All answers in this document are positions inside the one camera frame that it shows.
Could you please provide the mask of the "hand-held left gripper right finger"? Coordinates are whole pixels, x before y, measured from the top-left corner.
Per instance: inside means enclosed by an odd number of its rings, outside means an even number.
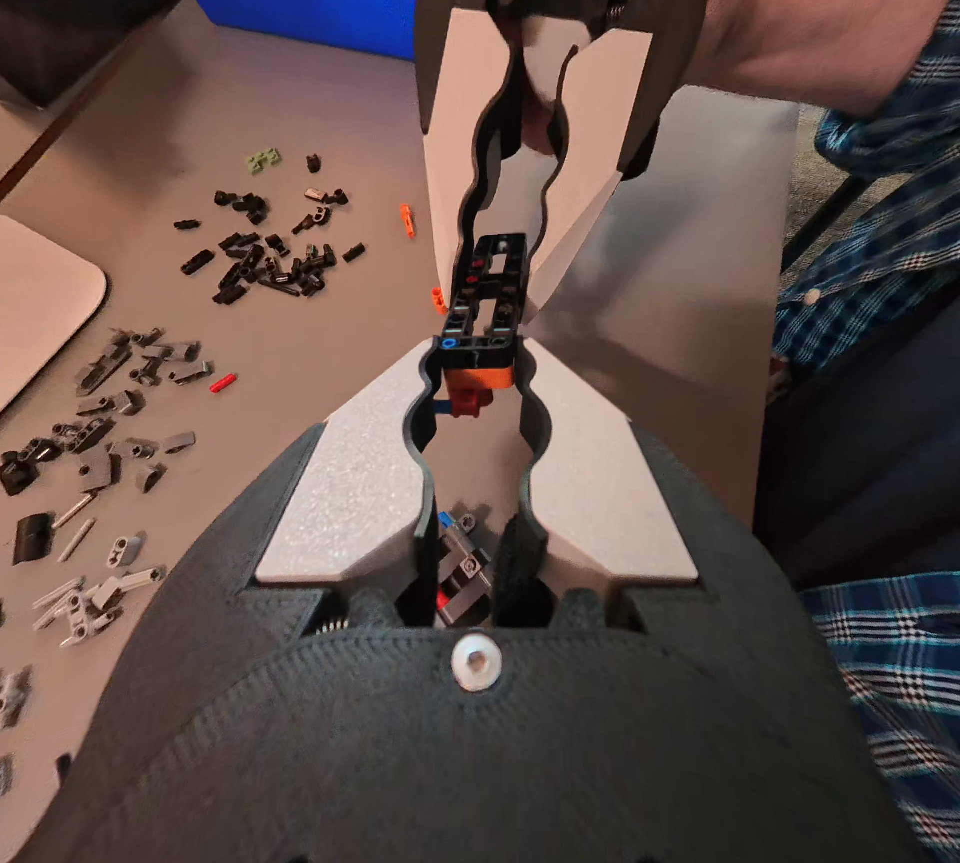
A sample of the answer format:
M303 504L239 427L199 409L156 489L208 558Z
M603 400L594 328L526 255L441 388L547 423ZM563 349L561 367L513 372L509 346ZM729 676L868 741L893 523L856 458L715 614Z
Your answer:
M691 587L699 573L630 418L540 342L518 341L520 435L532 452L497 555L497 608L537 584L604 607L633 587Z

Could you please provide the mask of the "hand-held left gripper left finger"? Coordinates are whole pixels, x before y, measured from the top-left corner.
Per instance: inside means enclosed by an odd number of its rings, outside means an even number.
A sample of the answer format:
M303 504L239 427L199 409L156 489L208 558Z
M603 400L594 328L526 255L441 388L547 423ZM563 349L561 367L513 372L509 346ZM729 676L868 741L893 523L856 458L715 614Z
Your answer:
M393 600L417 580L417 540L434 491L412 435L432 396L420 342L324 421L255 569L266 586L315 585L343 597L378 589Z

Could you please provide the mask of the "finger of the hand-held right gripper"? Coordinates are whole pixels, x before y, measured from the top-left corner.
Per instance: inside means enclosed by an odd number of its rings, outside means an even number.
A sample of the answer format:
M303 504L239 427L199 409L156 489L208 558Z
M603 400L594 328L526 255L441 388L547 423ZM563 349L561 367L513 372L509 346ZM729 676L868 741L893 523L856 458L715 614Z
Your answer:
M466 280L476 219L521 145L522 47L485 9L451 11L423 147L438 292L447 312Z
M525 326L556 292L623 179L619 161L652 42L649 32L608 30L573 45L560 68L555 104L564 147L541 194Z

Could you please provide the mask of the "black lego frame assembly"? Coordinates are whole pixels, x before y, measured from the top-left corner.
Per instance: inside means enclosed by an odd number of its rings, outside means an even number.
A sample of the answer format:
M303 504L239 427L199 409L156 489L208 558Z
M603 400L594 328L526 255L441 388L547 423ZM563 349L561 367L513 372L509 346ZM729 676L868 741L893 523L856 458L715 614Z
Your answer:
M477 419L496 393L515 386L527 257L524 233L489 234L458 264L438 338L446 396L434 399L437 415Z

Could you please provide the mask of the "person's right forearm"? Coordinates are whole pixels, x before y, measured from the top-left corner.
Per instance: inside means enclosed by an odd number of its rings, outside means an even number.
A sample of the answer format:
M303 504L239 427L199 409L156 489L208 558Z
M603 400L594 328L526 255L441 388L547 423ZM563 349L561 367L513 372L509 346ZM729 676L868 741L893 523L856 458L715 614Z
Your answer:
M686 86L876 114L950 0L707 0Z

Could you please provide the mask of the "multicoloured lego assembly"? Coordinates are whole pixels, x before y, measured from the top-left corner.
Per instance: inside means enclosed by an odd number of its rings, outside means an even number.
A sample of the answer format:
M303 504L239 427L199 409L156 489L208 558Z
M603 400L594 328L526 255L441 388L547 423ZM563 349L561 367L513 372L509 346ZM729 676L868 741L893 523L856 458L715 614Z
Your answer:
M493 561L477 540L476 517L438 514L440 560L434 628L474 628L490 623Z

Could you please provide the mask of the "pile of black lego pieces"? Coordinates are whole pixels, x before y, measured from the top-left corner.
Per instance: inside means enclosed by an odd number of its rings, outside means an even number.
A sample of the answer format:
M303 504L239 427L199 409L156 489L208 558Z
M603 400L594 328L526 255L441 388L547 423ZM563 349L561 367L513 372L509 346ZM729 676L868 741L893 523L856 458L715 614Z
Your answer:
M235 220L234 229L205 231L206 222L198 217L174 220L175 233L204 233L206 242L179 264L178 271L192 279L223 264L211 297L215 305L223 307L235 305L258 286L295 299L318 296L326 289L329 271L340 264L354 264L366 256L369 247L362 241L343 248L319 241L335 211L349 206L346 191L308 187L303 195L307 211L284 229L272 218L269 197L252 190L216 189L211 204Z

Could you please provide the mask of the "pile of light grey lego pieces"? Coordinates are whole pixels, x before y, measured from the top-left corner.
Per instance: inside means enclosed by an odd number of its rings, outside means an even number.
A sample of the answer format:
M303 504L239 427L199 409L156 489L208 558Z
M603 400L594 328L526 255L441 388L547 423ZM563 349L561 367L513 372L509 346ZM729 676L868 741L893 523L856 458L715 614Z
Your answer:
M94 499L88 494L68 511L68 517L81 519L75 528L65 517L54 521L52 530L67 530L65 539L54 544L54 584L30 603L30 631L43 634L60 628L62 649L92 641L110 629L123 615L130 594L158 587L169 574L167 565L142 559L144 531L115 536L97 559L82 557L98 529L97 518L85 513Z

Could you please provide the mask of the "pile of dark grey lego pieces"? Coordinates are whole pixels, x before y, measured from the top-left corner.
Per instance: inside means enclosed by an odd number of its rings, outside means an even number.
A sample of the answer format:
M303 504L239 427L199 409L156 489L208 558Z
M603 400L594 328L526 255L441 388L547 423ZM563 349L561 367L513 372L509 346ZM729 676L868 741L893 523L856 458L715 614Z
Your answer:
M2 453L2 491L17 497L34 485L49 464L66 457L83 458L78 467L81 493L97 495L114 483L120 459L148 460L153 449L128 441L111 449L107 437L121 418L146 406L145 391L163 382L183 387L213 374L200 341L172 341L163 328L128 331L114 328L101 353L78 372L75 419L52 425L46 436Z

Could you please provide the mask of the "black curved lego panel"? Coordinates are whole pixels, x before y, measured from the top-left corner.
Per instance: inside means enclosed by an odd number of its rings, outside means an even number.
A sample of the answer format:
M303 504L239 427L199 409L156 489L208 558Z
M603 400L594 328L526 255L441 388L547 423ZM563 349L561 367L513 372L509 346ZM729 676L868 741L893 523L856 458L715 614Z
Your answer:
M32 513L16 526L12 565L28 564L46 558L51 551L54 517L49 511Z

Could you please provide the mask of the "dark grey lego connector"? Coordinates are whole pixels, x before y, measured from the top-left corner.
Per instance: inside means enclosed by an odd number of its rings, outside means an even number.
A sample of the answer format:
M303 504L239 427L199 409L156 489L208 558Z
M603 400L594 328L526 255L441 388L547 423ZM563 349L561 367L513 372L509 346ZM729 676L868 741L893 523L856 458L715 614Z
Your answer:
M31 691L33 667L2 673L1 678L1 731L18 725Z

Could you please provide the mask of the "person's right hand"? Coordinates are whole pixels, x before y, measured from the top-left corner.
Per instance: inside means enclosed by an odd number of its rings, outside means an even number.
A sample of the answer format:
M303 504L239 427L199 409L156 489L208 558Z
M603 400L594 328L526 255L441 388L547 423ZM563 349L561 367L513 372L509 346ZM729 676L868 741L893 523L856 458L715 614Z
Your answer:
M515 77L521 94L519 104L521 115L518 117L519 141L534 152L554 158L557 155L554 140L551 138L554 104L545 103L531 81L524 58L522 23L522 20L506 13L500 13L497 17L498 27L505 40L519 54L518 75Z

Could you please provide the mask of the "black chair leg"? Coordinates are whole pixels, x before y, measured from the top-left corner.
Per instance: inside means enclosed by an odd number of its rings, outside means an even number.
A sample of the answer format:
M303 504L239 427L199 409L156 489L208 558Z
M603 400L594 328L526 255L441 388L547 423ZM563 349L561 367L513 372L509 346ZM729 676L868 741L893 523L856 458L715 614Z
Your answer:
M785 274L859 200L875 181L848 175L785 243L780 273Z

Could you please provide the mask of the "dark trousers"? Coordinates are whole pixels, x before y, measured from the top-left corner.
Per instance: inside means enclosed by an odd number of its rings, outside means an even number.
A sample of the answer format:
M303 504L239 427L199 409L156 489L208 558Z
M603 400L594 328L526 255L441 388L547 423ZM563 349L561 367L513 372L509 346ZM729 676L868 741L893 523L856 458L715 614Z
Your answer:
M958 280L768 408L755 500L798 591L958 571Z

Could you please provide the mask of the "white tray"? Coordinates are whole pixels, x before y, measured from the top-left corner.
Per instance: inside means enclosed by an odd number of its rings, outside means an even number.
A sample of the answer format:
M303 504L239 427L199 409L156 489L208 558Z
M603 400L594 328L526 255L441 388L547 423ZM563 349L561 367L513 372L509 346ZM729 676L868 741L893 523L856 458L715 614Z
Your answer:
M1 409L90 321L109 289L90 261L1 217Z

